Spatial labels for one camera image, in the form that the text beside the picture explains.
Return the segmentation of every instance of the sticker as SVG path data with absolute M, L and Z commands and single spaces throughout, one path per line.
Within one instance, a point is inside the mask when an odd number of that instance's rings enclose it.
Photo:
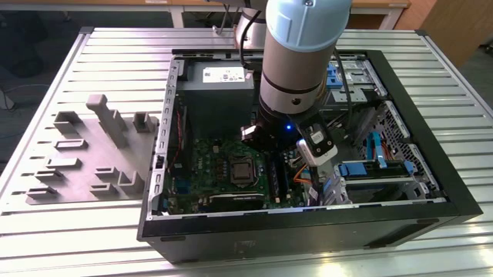
M 310 193 L 313 199 L 318 199 L 318 192 L 313 187 L 310 187 L 309 193 Z
M 314 144 L 320 144 L 324 141 L 324 135 L 321 131 L 312 134 L 310 136 L 312 136 L 312 140 L 314 141 Z
M 245 82 L 243 67 L 235 68 L 205 68 L 203 69 L 205 83 L 237 83 Z

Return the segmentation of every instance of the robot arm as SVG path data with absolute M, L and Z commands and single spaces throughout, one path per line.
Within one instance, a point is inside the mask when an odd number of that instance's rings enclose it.
M 320 166 L 338 150 L 318 113 L 317 97 L 325 90 L 326 67 L 348 24 L 352 0 L 215 1 L 249 8 L 243 14 L 250 18 L 257 10 L 265 11 L 259 122 L 242 128 L 242 141 L 258 150 L 282 149 L 298 138 L 289 133 L 292 127 L 286 132 L 286 126 L 296 126 L 304 137 L 297 145 L 305 161 Z

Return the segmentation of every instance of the motherboard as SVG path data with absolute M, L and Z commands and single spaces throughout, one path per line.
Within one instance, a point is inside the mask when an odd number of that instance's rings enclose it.
M 277 157 L 281 162 L 273 163 L 269 154 L 238 139 L 195 139 L 190 176 L 169 174 L 173 191 L 163 207 L 170 214 L 304 207 L 304 186 L 292 180 L 296 155 L 286 151 Z M 276 167 L 284 167 L 288 174 L 278 177 Z M 277 181 L 285 189 L 276 189 Z

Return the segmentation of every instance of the wooden table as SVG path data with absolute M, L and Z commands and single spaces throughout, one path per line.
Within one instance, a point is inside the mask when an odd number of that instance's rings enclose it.
M 382 14 L 380 29 L 393 29 L 409 6 L 409 0 L 353 0 L 352 14 Z M 225 8 L 221 3 L 203 0 L 0 0 L 0 10 L 165 11 L 171 13 L 175 28 L 183 28 L 183 12 L 223 12 Z

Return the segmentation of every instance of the wooden cabinet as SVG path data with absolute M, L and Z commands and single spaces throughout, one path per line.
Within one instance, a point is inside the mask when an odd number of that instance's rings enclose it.
M 493 32 L 493 0 L 410 0 L 394 29 L 422 29 L 460 67 Z

